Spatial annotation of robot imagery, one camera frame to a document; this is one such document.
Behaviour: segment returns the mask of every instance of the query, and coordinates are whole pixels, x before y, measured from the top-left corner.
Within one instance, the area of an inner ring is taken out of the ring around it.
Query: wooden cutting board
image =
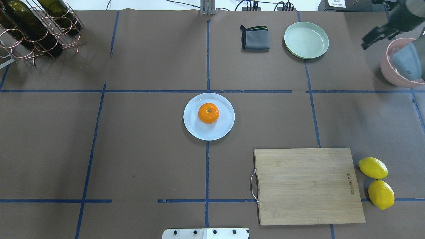
[[[364,223],[349,148],[255,149],[260,225]]]

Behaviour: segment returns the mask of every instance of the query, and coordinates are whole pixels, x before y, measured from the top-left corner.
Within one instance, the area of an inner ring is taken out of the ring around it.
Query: pink bowl
[[[390,45],[387,47],[387,50],[384,54],[384,57],[381,60],[381,72],[384,75],[385,79],[387,79],[389,82],[391,82],[394,85],[412,88],[417,86],[425,85],[425,83],[420,82],[414,82],[406,79],[402,75],[396,72],[396,70],[391,66],[389,56],[391,55],[391,51],[394,48],[403,48],[407,44],[413,42],[415,39],[410,37],[403,37],[396,39],[390,43]]]

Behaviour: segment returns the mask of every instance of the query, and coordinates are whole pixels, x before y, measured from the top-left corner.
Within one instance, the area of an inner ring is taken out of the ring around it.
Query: lemon
[[[359,161],[360,171],[366,176],[381,179],[388,176],[387,166],[378,159],[367,157]]]
[[[385,210],[394,204],[394,191],[388,183],[377,179],[369,185],[369,198],[371,202],[381,210]]]

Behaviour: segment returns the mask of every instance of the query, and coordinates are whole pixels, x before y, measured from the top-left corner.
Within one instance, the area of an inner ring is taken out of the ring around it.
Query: wine bottle
[[[0,27],[3,29],[14,29],[16,26],[15,24],[13,24],[13,22],[11,22],[3,13],[3,11],[0,9]],[[22,32],[20,31],[7,31],[7,33],[9,33],[9,35],[14,38],[15,40],[22,40],[23,39],[23,35]],[[25,48],[27,48],[28,50],[32,51],[34,49],[34,44],[32,42],[27,42],[25,40],[23,40],[21,42],[21,45],[23,45]]]
[[[0,0],[0,7],[4,14],[21,30],[29,40],[37,41],[47,51],[47,56],[58,57],[62,53],[62,45],[52,35],[46,26],[31,12],[25,3],[20,0]]]
[[[81,30],[81,25],[77,18],[69,11],[68,7],[62,0],[37,0],[40,5],[46,10],[46,12],[52,17],[59,17],[55,19],[55,22],[62,28],[68,29],[72,26],[71,21],[74,23],[74,27],[71,28],[67,34],[76,35],[78,30]]]

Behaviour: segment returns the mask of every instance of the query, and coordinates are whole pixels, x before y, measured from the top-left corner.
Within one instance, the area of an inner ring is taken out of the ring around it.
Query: orange fruit
[[[219,116],[220,111],[213,103],[205,103],[199,107],[198,117],[206,124],[212,124],[216,122]]]

